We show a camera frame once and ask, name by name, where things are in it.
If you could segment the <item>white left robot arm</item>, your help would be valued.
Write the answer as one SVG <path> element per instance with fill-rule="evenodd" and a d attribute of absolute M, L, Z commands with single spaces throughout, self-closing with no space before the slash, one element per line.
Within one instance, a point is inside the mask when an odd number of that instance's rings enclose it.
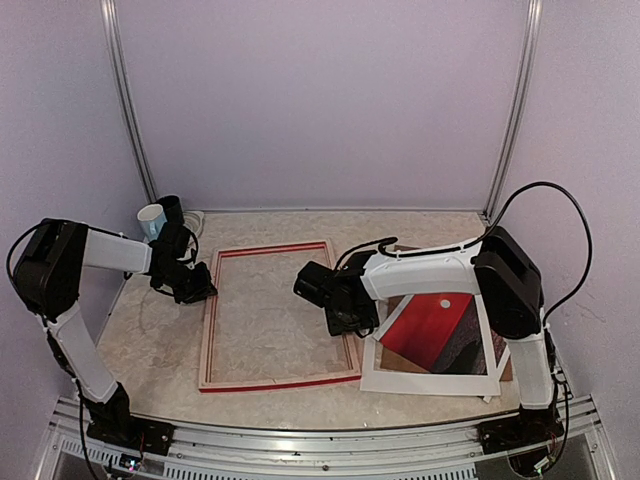
<path fill-rule="evenodd" d="M 128 395 L 100 358 L 79 304 L 86 267 L 145 275 L 151 288 L 178 304 L 216 295 L 206 264 L 198 261 L 193 233 L 165 224 L 142 242 L 85 223 L 43 219 L 20 238 L 19 259 L 6 260 L 8 279 L 28 311 L 40 318 L 54 358 L 74 381 L 93 425 L 121 445 L 133 443 L 140 424 Z"/>

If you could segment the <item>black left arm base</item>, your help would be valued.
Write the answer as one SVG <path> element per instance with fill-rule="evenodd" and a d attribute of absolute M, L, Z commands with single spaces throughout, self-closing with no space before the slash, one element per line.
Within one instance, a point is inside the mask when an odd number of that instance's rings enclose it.
<path fill-rule="evenodd" d="M 167 456 L 172 444 L 175 426 L 173 424 L 140 417 L 132 417 L 130 428 L 119 432 L 114 425 L 100 426 L 91 422 L 87 435 L 91 439 L 116 445 L 142 454 Z"/>

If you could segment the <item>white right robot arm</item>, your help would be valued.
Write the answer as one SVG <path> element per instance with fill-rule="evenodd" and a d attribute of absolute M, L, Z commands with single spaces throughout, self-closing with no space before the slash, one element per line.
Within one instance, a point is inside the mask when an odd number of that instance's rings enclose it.
<path fill-rule="evenodd" d="M 397 250 L 396 238 L 345 251 L 332 267 L 308 262 L 293 291 L 323 310 L 332 336 L 373 336 L 386 349 L 435 372 L 448 341 L 475 310 L 484 332 L 505 342 L 519 384 L 511 433 L 523 444 L 561 429 L 548 318 L 574 286 L 545 305 L 541 272 L 516 240 L 493 222 L 482 235 L 431 249 Z"/>

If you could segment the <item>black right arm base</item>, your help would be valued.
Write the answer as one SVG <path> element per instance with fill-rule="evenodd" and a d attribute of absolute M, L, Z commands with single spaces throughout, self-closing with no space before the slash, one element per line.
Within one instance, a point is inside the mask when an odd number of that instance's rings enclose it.
<path fill-rule="evenodd" d="M 554 405 L 541 410 L 520 407 L 515 416 L 481 422 L 477 431 L 485 455 L 547 442 L 565 433 Z"/>

